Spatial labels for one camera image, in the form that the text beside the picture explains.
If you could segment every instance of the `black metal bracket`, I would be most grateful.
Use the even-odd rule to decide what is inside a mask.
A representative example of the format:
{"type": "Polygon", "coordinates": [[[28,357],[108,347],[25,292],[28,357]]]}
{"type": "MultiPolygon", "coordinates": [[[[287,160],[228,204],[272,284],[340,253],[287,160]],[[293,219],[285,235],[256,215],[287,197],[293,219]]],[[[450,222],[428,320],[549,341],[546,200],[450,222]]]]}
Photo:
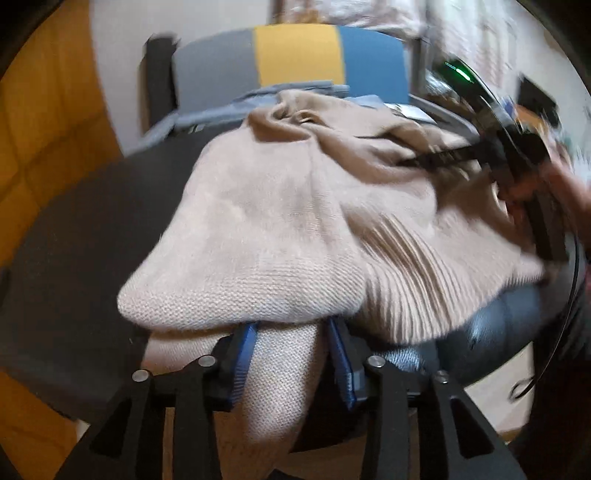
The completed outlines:
{"type": "Polygon", "coordinates": [[[56,480],[161,480],[167,407],[174,407],[175,480],[221,480],[214,411],[240,399],[256,338],[256,324],[240,325],[178,372],[154,377],[137,370],[92,424],[56,480]]]}
{"type": "Polygon", "coordinates": [[[328,320],[327,334],[343,401],[369,414],[361,480],[408,480],[410,407],[418,411],[421,480],[525,480],[495,429],[448,373],[403,372],[373,355],[341,317],[328,320]],[[358,365],[363,372],[352,368],[358,365]]]}

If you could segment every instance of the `human hand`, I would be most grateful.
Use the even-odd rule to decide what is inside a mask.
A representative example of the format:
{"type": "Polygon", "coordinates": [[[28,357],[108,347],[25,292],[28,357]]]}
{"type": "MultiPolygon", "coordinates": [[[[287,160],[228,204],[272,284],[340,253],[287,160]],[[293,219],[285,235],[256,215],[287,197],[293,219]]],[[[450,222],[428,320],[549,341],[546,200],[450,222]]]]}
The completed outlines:
{"type": "Polygon", "coordinates": [[[591,190],[573,174],[564,160],[566,157],[561,147],[551,151],[550,159],[536,173],[501,190],[499,198],[505,201],[507,212],[520,228],[525,222],[522,203],[530,200],[534,192],[550,192],[563,208],[572,230],[588,248],[591,247],[591,190]]]}

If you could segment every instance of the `chair backrest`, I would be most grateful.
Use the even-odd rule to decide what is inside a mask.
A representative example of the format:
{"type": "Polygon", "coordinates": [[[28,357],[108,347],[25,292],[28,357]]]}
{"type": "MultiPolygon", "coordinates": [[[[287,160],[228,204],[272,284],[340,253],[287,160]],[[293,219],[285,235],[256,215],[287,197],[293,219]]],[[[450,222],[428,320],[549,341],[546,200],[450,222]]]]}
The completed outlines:
{"type": "Polygon", "coordinates": [[[0,266],[53,197],[121,156],[89,8],[84,0],[39,1],[15,9],[20,16],[0,15],[9,24],[0,27],[0,266]]]}
{"type": "Polygon", "coordinates": [[[173,55],[178,107],[189,113],[223,106],[259,87],[332,80],[351,96],[375,94],[408,103],[402,42],[333,25],[267,25],[225,32],[173,55]]]}

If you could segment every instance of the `white wall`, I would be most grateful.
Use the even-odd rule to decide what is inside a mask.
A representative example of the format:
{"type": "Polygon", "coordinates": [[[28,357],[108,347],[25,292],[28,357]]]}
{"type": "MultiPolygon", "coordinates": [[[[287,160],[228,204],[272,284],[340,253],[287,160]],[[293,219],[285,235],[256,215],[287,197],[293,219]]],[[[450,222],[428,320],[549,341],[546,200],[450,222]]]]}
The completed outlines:
{"type": "Polygon", "coordinates": [[[141,136],[138,68],[150,35],[176,33],[181,44],[269,22],[270,0],[92,0],[90,20],[99,78],[123,153],[141,136]]]}
{"type": "MultiPolygon", "coordinates": [[[[517,1],[509,2],[517,26],[517,72],[535,82],[558,104],[560,119],[576,144],[584,143],[585,106],[591,97],[570,60],[548,31],[517,1]]],[[[508,92],[517,98],[517,83],[508,92]]]]}

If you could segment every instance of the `beige knit sweater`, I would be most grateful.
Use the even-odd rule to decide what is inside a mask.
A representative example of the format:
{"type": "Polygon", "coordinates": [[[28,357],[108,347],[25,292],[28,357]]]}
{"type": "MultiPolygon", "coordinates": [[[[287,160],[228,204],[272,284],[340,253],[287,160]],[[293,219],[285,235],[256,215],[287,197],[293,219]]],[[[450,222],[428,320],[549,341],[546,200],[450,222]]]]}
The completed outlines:
{"type": "Polygon", "coordinates": [[[542,276],[486,172],[396,167],[462,142],[289,90],[203,150],[118,305],[155,332],[144,358],[155,372],[263,322],[243,402],[217,417],[226,480],[264,478],[290,450],[326,356],[319,319],[354,315],[389,342],[422,342],[542,276]]]}

